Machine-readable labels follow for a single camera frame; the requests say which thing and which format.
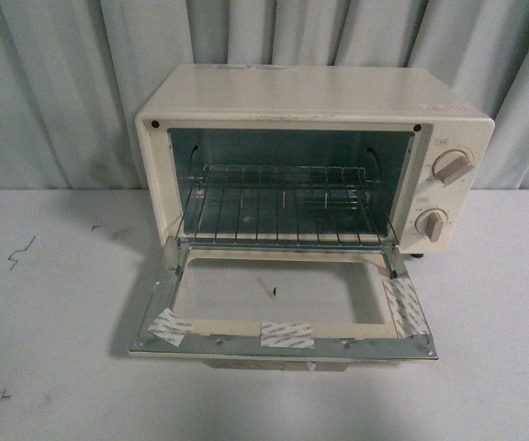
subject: timer knob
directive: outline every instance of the timer knob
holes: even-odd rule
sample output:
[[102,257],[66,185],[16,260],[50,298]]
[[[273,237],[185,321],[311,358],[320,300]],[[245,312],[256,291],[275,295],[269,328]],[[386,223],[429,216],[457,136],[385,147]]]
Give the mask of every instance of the timer knob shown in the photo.
[[446,213],[441,209],[429,209],[415,221],[415,228],[418,232],[428,236],[430,242],[438,242],[447,222]]
[[460,150],[450,150],[442,153],[436,162],[433,163],[434,175],[442,181],[445,186],[449,186],[457,179],[460,179],[470,172],[475,165],[470,158]]

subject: cream toaster oven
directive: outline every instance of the cream toaster oven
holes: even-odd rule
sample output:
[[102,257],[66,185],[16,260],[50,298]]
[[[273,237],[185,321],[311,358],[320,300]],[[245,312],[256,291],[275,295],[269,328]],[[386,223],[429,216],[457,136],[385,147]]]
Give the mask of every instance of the cream toaster oven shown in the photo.
[[421,69],[177,67],[136,118],[164,252],[130,352],[436,359],[402,255],[446,248],[493,127]]

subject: oven label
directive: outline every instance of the oven label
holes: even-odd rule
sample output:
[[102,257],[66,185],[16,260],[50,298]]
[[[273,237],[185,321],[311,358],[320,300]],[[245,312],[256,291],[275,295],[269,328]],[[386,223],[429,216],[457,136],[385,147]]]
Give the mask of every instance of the oven label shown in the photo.
[[433,104],[423,103],[420,104],[423,110],[434,110],[437,112],[474,112],[474,108],[467,104]]
[[176,317],[170,308],[152,322],[148,332],[162,338],[164,341],[179,347],[186,334],[193,329],[193,324]]
[[399,338],[429,334],[428,323],[423,316],[420,301],[406,277],[393,278],[383,282],[395,330]]
[[312,349],[311,323],[262,322],[261,346]]

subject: gray curtain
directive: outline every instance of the gray curtain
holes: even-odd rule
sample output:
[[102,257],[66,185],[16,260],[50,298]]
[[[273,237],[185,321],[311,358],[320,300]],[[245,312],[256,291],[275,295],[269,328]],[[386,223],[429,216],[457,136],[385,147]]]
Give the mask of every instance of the gray curtain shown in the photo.
[[529,1],[0,0],[0,188],[146,187],[136,112],[179,63],[423,67],[529,188]]

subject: oven rack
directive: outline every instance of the oven rack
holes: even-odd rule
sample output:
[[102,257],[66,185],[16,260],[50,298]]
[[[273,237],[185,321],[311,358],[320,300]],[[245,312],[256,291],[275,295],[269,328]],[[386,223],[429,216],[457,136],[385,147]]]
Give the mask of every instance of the oven rack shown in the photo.
[[376,249],[397,238],[364,167],[205,164],[177,239],[209,247]]

